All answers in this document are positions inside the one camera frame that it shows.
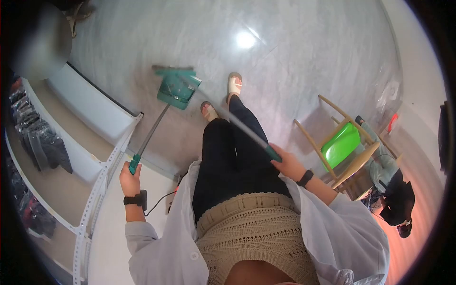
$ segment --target beige knit sweater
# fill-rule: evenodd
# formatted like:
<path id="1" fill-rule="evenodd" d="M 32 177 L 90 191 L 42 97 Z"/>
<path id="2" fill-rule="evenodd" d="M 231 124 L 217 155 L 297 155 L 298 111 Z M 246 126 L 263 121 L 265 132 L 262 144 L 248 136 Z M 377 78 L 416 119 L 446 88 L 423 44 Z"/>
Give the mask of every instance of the beige knit sweater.
<path id="1" fill-rule="evenodd" d="M 196 244 L 209 268 L 208 284 L 224 284 L 242 260 L 262 260 L 299 284 L 319 284 L 302 241 L 293 201 L 278 193 L 237 195 L 198 220 Z"/>

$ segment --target wooden chair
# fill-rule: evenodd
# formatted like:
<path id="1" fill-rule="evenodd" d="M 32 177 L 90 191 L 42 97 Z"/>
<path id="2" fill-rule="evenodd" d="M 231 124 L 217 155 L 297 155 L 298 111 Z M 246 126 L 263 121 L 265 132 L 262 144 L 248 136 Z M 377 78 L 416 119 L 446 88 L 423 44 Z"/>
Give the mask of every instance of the wooden chair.
<path id="1" fill-rule="evenodd" d="M 338 122 L 334 117 L 332 119 L 338 124 L 337 127 L 319 144 L 317 144 L 313 138 L 309 135 L 309 133 L 303 128 L 303 126 L 298 122 L 298 120 L 294 119 L 294 123 L 301 129 L 302 133 L 306 136 L 306 138 L 311 143 L 312 147 L 315 149 L 315 152 L 320 157 L 320 160 L 323 162 L 323 165 L 326 167 L 328 172 L 331 174 L 334 182 L 332 184 L 332 188 L 336 189 L 342 182 L 344 182 L 347 178 L 355 174 L 361 167 L 366 164 L 368 159 L 372 156 L 374 151 L 380 146 L 380 142 L 375 142 L 369 134 L 359 126 L 355 120 L 353 120 L 349 115 L 347 115 L 344 111 L 342 111 L 339 107 L 337 107 L 333 102 L 329 101 L 325 97 L 318 95 L 318 98 L 325 101 L 328 105 L 334 108 L 337 112 L 339 112 L 344 119 L 342 122 Z M 346 124 L 351 123 L 354 127 L 358 129 L 358 132 L 362 134 L 366 138 L 367 147 L 366 150 L 359 154 L 353 161 L 348 165 L 346 170 L 339 176 L 334 173 L 334 170 L 329 165 L 328 161 L 324 157 L 323 153 L 321 152 L 321 148 L 329 142 L 340 130 L 342 130 Z"/>
<path id="2" fill-rule="evenodd" d="M 336 122 L 336 123 L 339 123 L 334 117 L 332 117 L 332 119 Z M 391 153 L 391 155 L 395 158 L 396 160 L 396 164 L 399 166 L 401 161 L 402 161 L 402 154 L 400 154 L 399 156 L 397 156 L 395 154 L 395 152 L 390 148 L 390 146 L 386 143 L 386 141 L 384 141 L 382 139 L 382 137 L 377 134 L 378 138 L 380 139 L 380 141 L 383 143 L 383 145 L 388 149 L 388 151 Z M 369 175 L 366 171 L 358 171 L 357 173 L 355 173 L 355 175 L 353 175 L 352 177 L 350 177 L 348 180 L 346 180 L 343 184 L 341 184 L 338 188 L 337 188 L 337 191 L 338 192 L 343 192 L 343 191 L 346 191 L 347 192 L 347 195 L 351 198 L 352 201 L 358 201 L 358 200 L 361 200 L 364 196 L 367 195 L 367 193 L 371 190 L 371 188 L 373 187 L 373 184 L 370 184 L 370 186 L 366 187 L 367 190 L 365 191 L 362 191 L 362 192 L 358 192 L 356 193 L 356 188 L 359 188 L 357 187 L 357 183 L 358 183 L 358 179 L 363 176 L 363 175 Z"/>

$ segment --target black device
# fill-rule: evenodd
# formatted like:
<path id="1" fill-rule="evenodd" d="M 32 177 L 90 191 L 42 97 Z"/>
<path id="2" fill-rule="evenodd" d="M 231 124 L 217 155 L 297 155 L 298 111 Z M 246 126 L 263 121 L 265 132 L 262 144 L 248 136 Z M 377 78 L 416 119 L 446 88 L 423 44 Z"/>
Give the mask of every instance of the black device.
<path id="1" fill-rule="evenodd" d="M 302 176 L 301 180 L 297 182 L 299 186 L 306 187 L 306 184 L 309 182 L 310 179 L 313 177 L 313 172 L 312 170 L 308 169 L 304 175 Z"/>
<path id="2" fill-rule="evenodd" d="M 139 194 L 136 194 L 134 197 L 124 197 L 124 205 L 136 204 L 142 206 L 143 211 L 147 209 L 147 191 L 144 189 L 140 190 Z"/>

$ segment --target seated person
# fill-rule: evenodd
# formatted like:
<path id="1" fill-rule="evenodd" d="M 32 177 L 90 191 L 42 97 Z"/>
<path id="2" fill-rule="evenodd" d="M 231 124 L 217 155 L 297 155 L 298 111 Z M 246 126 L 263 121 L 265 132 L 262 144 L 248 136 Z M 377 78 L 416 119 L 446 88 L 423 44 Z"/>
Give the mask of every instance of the seated person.
<path id="1" fill-rule="evenodd" d="M 377 134 L 360 117 L 356 117 L 356 122 L 372 137 L 374 141 L 380 141 Z M 359 145 L 355 153 L 364 151 L 364 146 Z M 397 226 L 399 235 L 406 238 L 412 230 L 412 209 L 415 205 L 415 194 L 410 182 L 403 181 L 402 172 L 396 160 L 388 149 L 381 143 L 374 152 L 376 159 L 369 158 L 364 165 L 369 177 L 374 185 L 374 191 L 361 201 L 369 207 L 379 198 L 383 210 L 380 216 L 391 226 Z"/>

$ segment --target hand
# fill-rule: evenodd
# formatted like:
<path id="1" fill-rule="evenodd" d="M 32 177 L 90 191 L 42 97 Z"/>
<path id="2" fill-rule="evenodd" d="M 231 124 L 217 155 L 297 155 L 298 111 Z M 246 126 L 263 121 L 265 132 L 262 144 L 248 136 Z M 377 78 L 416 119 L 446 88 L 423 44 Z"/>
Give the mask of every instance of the hand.
<path id="1" fill-rule="evenodd" d="M 120 186 L 122 187 L 122 192 L 125 197 L 134 197 L 136 194 L 139 194 L 141 190 L 140 173 L 142 164 L 138 164 L 135 175 L 131 174 L 128 166 L 130 166 L 130 163 L 126 161 L 119 176 Z"/>
<path id="2" fill-rule="evenodd" d="M 286 177 L 293 179 L 295 182 L 301 180 L 307 169 L 297 160 L 296 156 L 292 153 L 286 152 L 279 146 L 270 143 L 269 144 L 275 152 L 282 158 L 282 163 L 271 160 L 277 170 L 282 172 Z"/>

